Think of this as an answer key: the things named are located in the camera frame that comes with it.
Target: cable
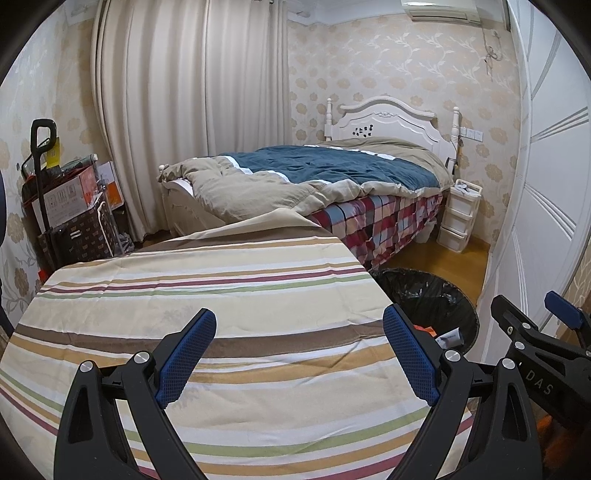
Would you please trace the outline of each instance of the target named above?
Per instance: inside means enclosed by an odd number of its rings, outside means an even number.
[[[482,40],[484,41],[484,49],[486,50],[486,56],[484,57],[484,63],[486,64],[486,74],[491,76],[492,81],[492,61],[501,61],[503,59],[503,54],[502,52],[500,54],[495,52],[495,49],[486,43],[484,28],[481,27],[480,29],[482,30]],[[499,49],[501,50],[501,39],[499,38],[499,34],[496,32],[496,30],[494,30],[494,36],[499,41]]]
[[[102,202],[99,205],[98,209],[96,210],[96,214],[97,214],[97,217],[98,217],[100,229],[103,232],[103,237],[105,238],[105,243],[107,244],[107,248],[109,249],[109,253],[111,254],[112,257],[114,257],[113,251],[111,250],[111,246],[109,245],[109,238],[106,236],[105,229],[103,228],[103,224],[100,221],[100,211],[103,209],[104,206],[105,206],[105,202]]]

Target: black trash bin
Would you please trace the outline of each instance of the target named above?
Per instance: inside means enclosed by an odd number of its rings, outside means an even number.
[[[460,329],[465,354],[472,348],[480,323],[472,302],[454,284],[441,277],[410,268],[371,272],[393,303],[398,303],[415,325],[432,327],[437,335]]]

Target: blue gripper pad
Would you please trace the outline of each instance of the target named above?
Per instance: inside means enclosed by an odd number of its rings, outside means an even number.
[[[555,291],[549,291],[544,299],[544,306],[558,320],[563,322],[571,330],[579,329],[583,326],[581,312],[569,301],[562,298]]]
[[[392,305],[384,310],[384,333],[414,394],[434,406],[439,400],[435,367]]]
[[[216,316],[207,310],[178,343],[160,369],[160,387],[156,401],[160,408],[178,400],[195,365],[215,337]]]

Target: white curtain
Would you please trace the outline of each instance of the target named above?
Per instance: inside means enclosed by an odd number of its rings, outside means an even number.
[[[284,1],[102,0],[93,39],[134,239],[167,228],[159,165],[291,142]]]

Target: red plaid fabric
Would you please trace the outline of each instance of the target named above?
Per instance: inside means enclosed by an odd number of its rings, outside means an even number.
[[[420,199],[371,195],[333,203],[308,218],[338,237],[369,270],[406,247],[435,218],[442,200],[442,194]]]

